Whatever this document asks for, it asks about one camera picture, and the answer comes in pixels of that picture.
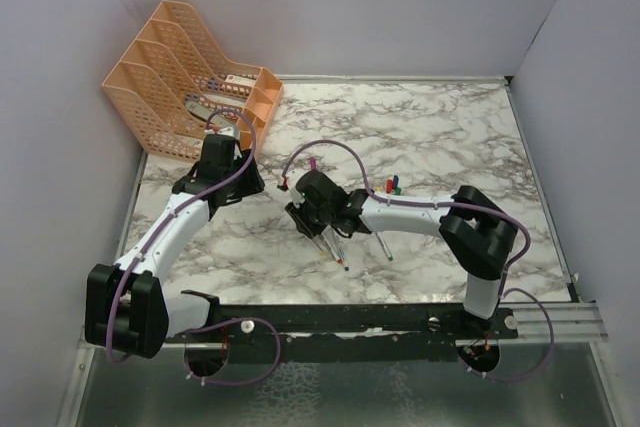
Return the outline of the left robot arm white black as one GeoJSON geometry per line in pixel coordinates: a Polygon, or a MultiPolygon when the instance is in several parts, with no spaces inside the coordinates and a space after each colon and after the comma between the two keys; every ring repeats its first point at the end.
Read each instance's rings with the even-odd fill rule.
{"type": "Polygon", "coordinates": [[[264,182],[237,128],[207,132],[199,160],[176,181],[161,216],[112,265],[96,265],[87,277],[84,336],[87,342],[143,358],[165,340],[189,331],[206,342],[220,332],[212,297],[186,291],[166,297],[163,284],[196,233],[226,206],[258,194],[264,182]]]}

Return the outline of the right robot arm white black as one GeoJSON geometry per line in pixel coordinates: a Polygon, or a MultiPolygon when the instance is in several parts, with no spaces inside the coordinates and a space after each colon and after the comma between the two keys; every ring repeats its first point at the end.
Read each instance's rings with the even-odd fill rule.
{"type": "Polygon", "coordinates": [[[285,211],[296,230],[310,240],[328,229],[343,238],[402,232],[443,240],[467,273],[461,330],[481,338],[494,328],[518,228],[478,189],[462,186],[449,197],[432,199],[364,188],[348,192],[324,173],[309,170],[288,192],[285,211]]]}

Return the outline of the white pen yellow end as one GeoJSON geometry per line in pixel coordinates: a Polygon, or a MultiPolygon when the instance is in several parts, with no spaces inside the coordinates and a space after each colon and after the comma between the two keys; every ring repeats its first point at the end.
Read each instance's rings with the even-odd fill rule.
{"type": "Polygon", "coordinates": [[[322,237],[321,236],[315,236],[313,238],[313,243],[316,246],[316,248],[318,249],[318,251],[320,252],[320,254],[322,256],[325,256],[326,253],[327,253],[327,250],[326,250],[326,247],[325,247],[325,244],[324,244],[324,240],[322,239],[322,237]]]}

